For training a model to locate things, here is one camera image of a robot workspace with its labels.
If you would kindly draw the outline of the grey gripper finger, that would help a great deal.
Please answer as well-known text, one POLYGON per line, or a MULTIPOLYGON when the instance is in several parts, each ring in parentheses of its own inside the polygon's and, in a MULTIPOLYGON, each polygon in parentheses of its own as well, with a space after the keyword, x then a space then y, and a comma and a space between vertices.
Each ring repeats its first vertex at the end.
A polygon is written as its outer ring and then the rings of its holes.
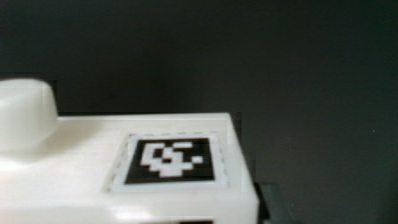
POLYGON ((254 186, 259 197, 258 224, 297 224, 277 184, 258 182, 254 186))

